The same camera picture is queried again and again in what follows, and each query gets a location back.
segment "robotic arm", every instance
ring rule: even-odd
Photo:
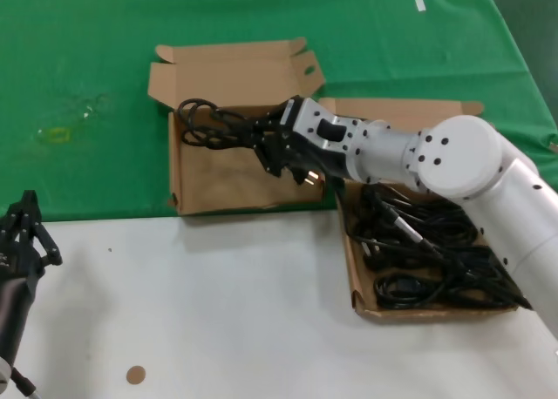
[[[33,247],[37,238],[46,255]],[[0,218],[0,394],[11,380],[26,397],[39,398],[35,386],[14,368],[27,314],[44,268],[62,264],[58,247],[42,224],[37,194],[28,190]]]
[[[558,337],[558,194],[487,122],[456,116],[404,133],[293,98],[280,123],[318,168],[362,183],[401,182],[460,205]]]

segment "green cloth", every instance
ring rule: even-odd
[[[300,36],[322,95],[482,101],[558,188],[554,121],[493,1],[424,2],[0,0],[0,212],[34,188],[48,220],[174,214],[155,45]]]

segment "cardboard tray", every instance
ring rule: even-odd
[[[395,188],[412,200],[425,201],[434,200],[438,196],[434,194],[420,194],[409,190],[407,187],[399,184],[386,184]],[[349,221],[354,219],[351,214],[351,206],[358,201],[358,197],[362,188],[362,184],[353,181],[345,182],[344,203],[347,209],[347,218]],[[337,210],[339,211],[339,219],[341,220],[342,239],[345,251],[345,259],[347,262],[347,274],[349,275],[350,285],[350,302],[357,314],[364,317],[393,319],[393,320],[417,320],[417,319],[448,319],[448,318],[471,318],[474,316],[491,316],[502,314],[516,309],[474,309],[474,308],[449,308],[442,305],[433,305],[432,308],[423,309],[407,309],[407,310],[390,310],[380,308],[376,303],[376,295],[374,293],[374,281],[377,277],[392,273],[395,268],[382,270],[379,273],[369,270],[363,262],[364,251],[362,245],[352,240],[344,231],[344,217],[341,210],[341,204],[337,201]],[[436,279],[439,278],[437,269],[423,268],[419,270],[405,270],[405,273],[415,274],[420,277]]]
[[[170,109],[204,98],[244,115],[260,115],[295,95],[311,96],[324,83],[306,40],[172,47],[159,45],[164,61],[151,65],[148,94]],[[254,152],[210,151],[184,145],[183,125],[168,117],[170,188],[178,214],[267,209],[317,203],[321,185],[297,185],[290,173],[277,179]]]

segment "white tabletop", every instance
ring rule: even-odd
[[[558,396],[558,342],[534,313],[358,317],[333,212],[47,228],[65,263],[39,282],[16,362],[44,399]]]

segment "cardboard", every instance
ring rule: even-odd
[[[155,50],[149,96],[172,109],[187,98],[218,106],[277,105],[295,95],[311,96],[325,82],[306,39],[173,47]]]
[[[460,114],[480,115],[483,111],[483,104],[480,102],[459,102],[444,100],[412,100],[412,99],[392,99],[392,98],[323,98],[320,104],[324,105],[341,116],[385,120],[390,122],[394,129],[417,132],[425,127],[433,127],[440,121],[457,116]],[[414,193],[407,187],[399,184],[390,184],[398,191],[416,200],[427,200],[438,197],[431,194]],[[362,184],[346,181],[345,200],[348,206],[357,202]],[[485,309],[464,309],[447,308],[438,306],[428,309],[409,309],[409,310],[390,310],[379,308],[376,304],[376,296],[373,290],[373,283],[376,278],[385,273],[391,273],[388,269],[376,274],[369,270],[364,262],[362,246],[349,238],[344,231],[344,218],[341,207],[337,201],[337,210],[341,220],[342,238],[347,263],[347,273],[350,285],[350,301],[355,311],[364,317],[393,320],[417,320],[417,319],[447,319],[447,318],[470,318],[472,316],[489,316],[501,314],[514,310],[514,308],[485,310]],[[350,214],[352,209],[348,209],[349,220],[354,219]],[[422,269],[411,271],[423,277],[437,277],[436,270]]]
[[[156,48],[164,63],[151,64],[148,94],[171,109],[204,98],[247,116],[262,115],[295,96],[310,96],[324,83],[306,40]],[[201,121],[204,109],[200,109]],[[321,184],[297,185],[263,171],[254,152],[211,151],[185,145],[183,124],[169,113],[170,187],[179,214],[315,203]]]

